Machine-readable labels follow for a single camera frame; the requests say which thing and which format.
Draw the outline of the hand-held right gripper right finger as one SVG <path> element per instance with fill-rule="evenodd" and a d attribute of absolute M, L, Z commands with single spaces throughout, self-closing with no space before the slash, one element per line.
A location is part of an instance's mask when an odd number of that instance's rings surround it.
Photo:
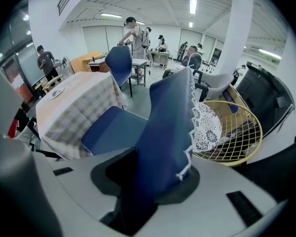
<path fill-rule="evenodd" d="M 160 205 L 136 233 L 138 237 L 258 237 L 276 219 L 287 201 L 277 202 L 234 169 L 193 158 L 200 182 L 184 202 Z M 261 214 L 246 226 L 227 194 L 240 191 Z"/>

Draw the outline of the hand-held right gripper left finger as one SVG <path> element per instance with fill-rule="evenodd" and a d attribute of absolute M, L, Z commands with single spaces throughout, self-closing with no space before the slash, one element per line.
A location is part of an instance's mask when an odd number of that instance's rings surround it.
<path fill-rule="evenodd" d="M 97 156 L 50 162 L 34 153 L 39 183 L 48 215 L 39 220 L 47 237 L 121 237 L 123 234 L 100 220 L 114 210 L 117 198 L 103 194 L 91 180 L 92 169 L 125 149 Z"/>

